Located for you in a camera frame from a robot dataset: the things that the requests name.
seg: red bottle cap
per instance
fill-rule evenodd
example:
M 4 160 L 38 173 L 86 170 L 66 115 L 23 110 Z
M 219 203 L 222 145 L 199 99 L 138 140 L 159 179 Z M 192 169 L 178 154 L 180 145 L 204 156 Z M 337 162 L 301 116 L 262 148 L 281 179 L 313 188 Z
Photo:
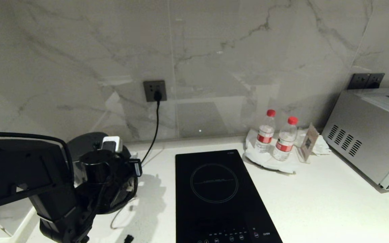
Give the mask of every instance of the red bottle cap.
M 298 123 L 298 118 L 294 116 L 290 116 L 289 119 L 287 120 L 287 123 L 291 125 L 296 125 Z
M 267 111 L 267 116 L 275 117 L 275 110 L 268 110 Z

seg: microwave vent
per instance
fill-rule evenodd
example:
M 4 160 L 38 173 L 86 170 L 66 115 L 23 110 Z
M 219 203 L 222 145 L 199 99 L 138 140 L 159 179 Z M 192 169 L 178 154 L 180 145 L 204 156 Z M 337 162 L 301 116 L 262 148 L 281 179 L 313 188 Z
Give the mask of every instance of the microwave vent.
M 347 150 L 347 148 L 349 147 L 349 145 L 351 144 L 353 139 L 354 139 L 354 137 L 352 135 L 348 134 L 346 136 L 346 139 L 343 142 L 343 145 L 341 145 L 341 148 L 344 150 Z
M 330 131 L 330 133 L 328 134 L 328 138 L 329 138 L 330 140 L 333 139 L 335 133 L 337 132 L 337 129 L 338 129 L 338 126 L 336 126 L 336 125 L 332 126 L 331 131 Z
M 349 151 L 349 154 L 352 157 L 355 157 L 355 155 L 357 154 L 357 151 L 360 149 L 362 144 L 363 143 L 361 143 L 359 140 L 356 140 L 355 143 L 353 144 L 351 150 Z
M 337 145 L 340 144 L 340 142 L 341 142 L 341 140 L 343 139 L 345 133 L 346 133 L 345 131 L 343 131 L 342 129 L 340 129 L 340 132 L 338 132 L 337 137 L 336 137 L 335 140 L 334 140 L 335 144 L 337 144 Z

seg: black power cord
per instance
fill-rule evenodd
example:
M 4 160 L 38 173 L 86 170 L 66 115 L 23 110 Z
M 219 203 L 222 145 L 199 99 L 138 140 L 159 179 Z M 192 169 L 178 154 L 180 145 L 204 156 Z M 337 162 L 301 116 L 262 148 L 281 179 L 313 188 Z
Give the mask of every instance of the black power cord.
M 154 134 L 153 142 L 151 143 L 150 148 L 148 149 L 147 153 L 145 154 L 145 157 L 143 158 L 142 162 L 140 162 L 140 164 L 143 164 L 143 163 L 144 163 L 145 159 L 147 158 L 148 154 L 150 153 L 151 148 L 153 147 L 154 142 L 156 141 L 157 132 L 159 131 L 159 107 L 160 107 L 160 101 L 162 100 L 162 94 L 160 93 L 160 91 L 156 90 L 156 92 L 154 92 L 154 100 L 157 101 L 157 111 L 156 111 L 157 125 L 156 125 L 156 134 Z

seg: red label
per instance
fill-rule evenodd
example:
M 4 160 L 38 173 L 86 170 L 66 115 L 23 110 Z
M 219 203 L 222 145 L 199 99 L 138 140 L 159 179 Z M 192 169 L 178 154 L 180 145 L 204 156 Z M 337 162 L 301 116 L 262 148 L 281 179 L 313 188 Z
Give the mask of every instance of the red label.
M 290 145 L 290 146 L 284 146 L 280 143 L 276 143 L 276 148 L 278 148 L 280 151 L 283 151 L 283 152 L 289 152 L 292 150 L 292 146 L 293 145 Z
M 272 137 L 263 137 L 263 136 L 258 134 L 258 141 L 261 143 L 270 143 L 271 139 L 272 139 Z

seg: paper towel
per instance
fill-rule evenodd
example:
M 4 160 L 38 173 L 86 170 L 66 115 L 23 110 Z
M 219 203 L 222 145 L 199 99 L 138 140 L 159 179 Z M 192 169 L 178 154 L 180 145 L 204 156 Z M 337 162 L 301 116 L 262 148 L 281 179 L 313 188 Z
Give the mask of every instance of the paper towel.
M 247 137 L 245 138 L 245 152 L 244 156 L 253 163 L 256 163 L 264 168 L 279 170 L 285 173 L 294 173 L 299 166 L 298 157 L 296 156 L 295 148 L 290 152 L 290 156 L 286 161 L 279 161 L 273 158 L 269 153 L 260 153 L 255 148 L 256 137 L 258 133 L 250 129 Z

